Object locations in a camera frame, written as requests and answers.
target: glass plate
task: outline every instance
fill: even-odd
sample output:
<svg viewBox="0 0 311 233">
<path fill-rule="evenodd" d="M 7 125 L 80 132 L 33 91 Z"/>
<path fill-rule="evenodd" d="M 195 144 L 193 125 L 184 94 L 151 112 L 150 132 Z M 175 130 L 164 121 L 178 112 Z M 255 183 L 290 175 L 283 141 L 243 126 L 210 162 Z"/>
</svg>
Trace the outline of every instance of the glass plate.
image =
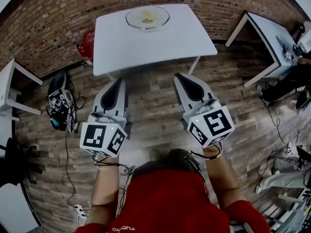
<svg viewBox="0 0 311 233">
<path fill-rule="evenodd" d="M 125 16 L 128 25 L 137 29 L 154 29 L 165 25 L 170 14 L 158 6 L 142 6 L 132 9 Z"/>
</svg>

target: brick wall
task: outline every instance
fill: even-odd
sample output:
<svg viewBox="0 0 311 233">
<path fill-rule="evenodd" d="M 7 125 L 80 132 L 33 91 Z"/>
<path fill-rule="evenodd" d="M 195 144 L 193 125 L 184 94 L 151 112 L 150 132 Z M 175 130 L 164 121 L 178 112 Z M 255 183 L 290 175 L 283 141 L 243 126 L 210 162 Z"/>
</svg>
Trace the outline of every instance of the brick wall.
<svg viewBox="0 0 311 233">
<path fill-rule="evenodd" d="M 96 17 L 147 4 L 187 3 L 212 40 L 228 39 L 244 10 L 291 30 L 305 21 L 292 0 L 12 0 L 0 16 L 0 69 L 12 58 L 39 77 L 82 58 L 76 44 Z"/>
</svg>

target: red fire extinguisher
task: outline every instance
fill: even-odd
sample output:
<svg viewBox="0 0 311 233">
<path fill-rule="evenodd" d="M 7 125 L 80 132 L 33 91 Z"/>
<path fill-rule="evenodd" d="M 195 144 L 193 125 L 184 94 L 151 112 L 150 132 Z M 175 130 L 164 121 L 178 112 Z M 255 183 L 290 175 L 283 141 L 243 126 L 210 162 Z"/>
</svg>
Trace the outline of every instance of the red fire extinguisher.
<svg viewBox="0 0 311 233">
<path fill-rule="evenodd" d="M 77 49 L 80 55 L 85 59 L 86 63 L 90 66 L 93 65 L 94 38 L 95 38 L 95 30 L 86 32 L 83 37 L 83 43 L 77 44 Z"/>
</svg>

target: table leg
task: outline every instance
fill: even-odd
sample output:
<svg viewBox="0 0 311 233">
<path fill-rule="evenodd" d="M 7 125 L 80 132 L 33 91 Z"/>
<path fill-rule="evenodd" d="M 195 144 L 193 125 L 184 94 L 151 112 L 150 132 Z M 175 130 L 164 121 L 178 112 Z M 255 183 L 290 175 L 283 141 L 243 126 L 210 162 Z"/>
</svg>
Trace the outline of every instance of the table leg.
<svg viewBox="0 0 311 233">
<path fill-rule="evenodd" d="M 13 100 L 8 99 L 6 102 L 7 102 L 8 105 L 10 105 L 12 107 L 15 107 L 15 108 L 18 108 L 20 110 L 27 111 L 27 112 L 30 112 L 30 113 L 33 113 L 33 114 L 36 114 L 36 115 L 40 115 L 41 114 L 40 110 L 33 109 L 33 108 L 28 107 L 26 105 L 17 103 L 17 102 L 15 102 Z"/>
<path fill-rule="evenodd" d="M 1 116 L 1 117 L 5 117 L 5 118 L 8 118 L 8 119 L 13 120 L 13 121 L 16 121 L 16 122 L 19 122 L 19 118 L 18 118 L 18 117 L 15 117 L 15 116 L 8 116 L 8 115 L 3 114 L 3 113 L 0 113 L 0 116 Z"/>
<path fill-rule="evenodd" d="M 43 81 L 38 79 L 35 75 L 31 74 L 29 71 L 27 71 L 25 68 L 23 68 L 22 66 L 20 66 L 18 63 L 14 62 L 15 68 L 20 71 L 22 74 L 24 74 L 25 76 L 27 76 L 28 78 L 32 79 L 33 81 L 35 81 L 36 83 L 38 83 L 39 85 L 43 84 Z"/>
<path fill-rule="evenodd" d="M 256 83 L 257 81 L 259 81 L 260 79 L 264 78 L 265 76 L 267 76 L 270 72 L 274 71 L 275 69 L 277 69 L 279 67 L 278 63 L 273 63 L 271 66 L 269 66 L 268 68 L 266 68 L 264 71 L 262 71 L 260 74 L 256 75 L 254 78 L 252 78 L 251 80 L 247 81 L 243 86 L 244 88 L 249 87 L 250 85 Z"/>
<path fill-rule="evenodd" d="M 288 197 L 288 196 L 285 196 L 283 194 L 278 194 L 277 196 L 279 199 L 282 199 L 282 200 L 286 200 L 286 201 L 290 201 L 290 202 L 293 202 L 293 203 L 303 203 L 304 201 L 303 200 L 300 200 L 300 199 L 297 199 L 297 198 L 293 198 L 293 197 Z"/>
<path fill-rule="evenodd" d="M 188 74 L 192 74 L 192 72 L 193 72 L 193 70 L 194 70 L 196 64 L 198 64 L 199 59 L 200 59 L 200 56 L 198 56 L 198 57 L 195 58 L 195 60 L 194 60 L 194 62 L 193 62 L 193 64 L 192 64 L 192 66 L 190 67 L 190 70 L 189 70 Z"/>
<path fill-rule="evenodd" d="M 17 90 L 15 90 L 15 89 L 11 88 L 11 87 L 10 87 L 10 92 L 15 93 L 15 94 L 17 94 L 17 95 L 21 95 L 21 92 L 20 92 L 20 91 L 17 91 Z"/>
<path fill-rule="evenodd" d="M 108 78 L 110 78 L 111 81 L 113 81 L 115 79 L 110 73 L 107 73 L 107 76 L 108 76 Z"/>
<path fill-rule="evenodd" d="M 227 40 L 227 42 L 225 43 L 226 47 L 229 47 L 231 45 L 232 41 L 237 37 L 238 33 L 241 31 L 241 29 L 243 28 L 247 20 L 248 20 L 248 15 L 245 14 L 242 17 L 239 24 L 237 25 L 237 27 L 235 28 L 235 30 L 233 31 L 233 33 L 231 34 L 231 36 L 229 37 L 229 39 Z"/>
</svg>

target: white cube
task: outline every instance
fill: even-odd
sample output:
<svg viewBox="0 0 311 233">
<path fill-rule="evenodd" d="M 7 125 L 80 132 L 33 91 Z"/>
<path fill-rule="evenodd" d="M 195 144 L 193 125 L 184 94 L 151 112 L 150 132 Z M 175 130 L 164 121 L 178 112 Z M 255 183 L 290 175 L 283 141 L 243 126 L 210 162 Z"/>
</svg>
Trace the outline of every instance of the white cube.
<svg viewBox="0 0 311 233">
<path fill-rule="evenodd" d="M 84 122 L 80 148 L 96 155 L 117 157 L 127 134 L 117 123 Z"/>
<path fill-rule="evenodd" d="M 191 117 L 187 131 L 206 148 L 225 140 L 234 129 L 227 106 L 223 106 Z"/>
<path fill-rule="evenodd" d="M 286 62 L 290 62 L 290 61 L 292 60 L 292 55 L 291 55 L 289 52 L 286 52 L 286 53 L 284 54 L 284 60 L 285 60 Z"/>
</svg>

